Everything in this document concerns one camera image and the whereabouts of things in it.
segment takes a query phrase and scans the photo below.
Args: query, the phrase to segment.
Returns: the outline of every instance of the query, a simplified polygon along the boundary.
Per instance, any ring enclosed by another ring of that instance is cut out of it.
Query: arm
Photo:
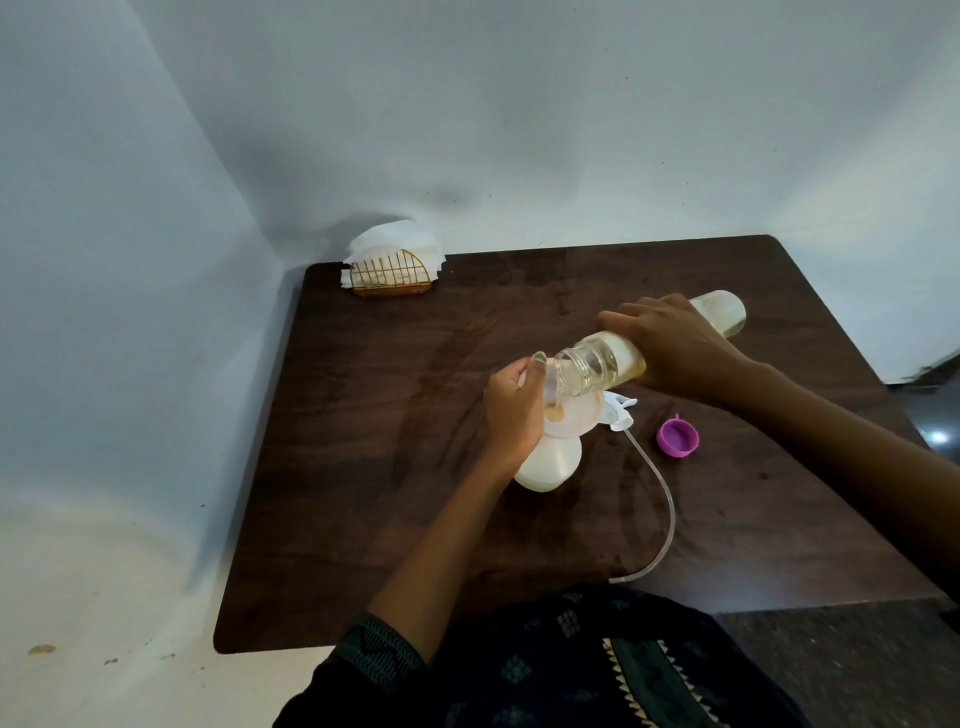
[[[319,715],[331,725],[373,725],[419,714],[420,678],[440,646],[470,556],[497,499],[543,434],[545,374],[546,355],[537,352],[490,377],[483,454],[367,614],[283,707],[276,728],[316,725]]]
[[[625,303],[599,321],[643,352],[647,372],[638,383],[743,418],[945,592],[960,594],[960,468],[747,358],[682,296]]]
[[[519,377],[526,372],[523,386]],[[450,501],[368,607],[429,663],[497,499],[543,434],[546,355],[520,359],[484,393],[487,444]]]

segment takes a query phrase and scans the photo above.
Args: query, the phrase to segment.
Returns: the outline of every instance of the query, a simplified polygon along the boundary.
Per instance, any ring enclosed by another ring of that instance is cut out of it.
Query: sleeve
[[[382,619],[366,614],[313,672],[306,690],[280,711],[275,728],[369,724],[416,709],[427,665]]]

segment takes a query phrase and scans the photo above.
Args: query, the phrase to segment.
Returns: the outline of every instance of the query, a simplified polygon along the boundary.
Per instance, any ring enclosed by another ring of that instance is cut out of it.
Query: person's left hand
[[[520,375],[526,372],[523,386]],[[484,392],[487,451],[518,470],[543,436],[546,354],[518,359],[491,375]]]

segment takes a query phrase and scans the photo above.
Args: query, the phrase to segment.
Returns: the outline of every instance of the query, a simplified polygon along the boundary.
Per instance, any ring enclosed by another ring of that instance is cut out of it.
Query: white valve
[[[601,425],[609,425],[614,432],[622,432],[629,429],[634,423],[634,418],[630,416],[627,407],[636,404],[636,400],[631,400],[616,392],[603,393],[603,409],[600,410],[600,417],[597,422]]]

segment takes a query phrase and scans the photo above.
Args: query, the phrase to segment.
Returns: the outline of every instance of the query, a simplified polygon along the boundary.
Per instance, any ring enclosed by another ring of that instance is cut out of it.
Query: tissue
[[[426,268],[426,279],[424,272],[420,269],[397,274],[388,270],[378,274],[379,282],[386,285],[427,283],[437,279],[446,261],[446,256],[440,248],[440,241],[432,232],[413,220],[398,220],[395,223],[377,225],[353,238],[348,246],[349,255],[344,259],[344,263],[350,265],[367,260],[370,268],[380,270],[381,266],[377,262],[379,259],[397,254],[402,258],[401,250],[410,251],[420,259],[423,267]],[[344,288],[353,287],[349,268],[340,272],[340,284]]]

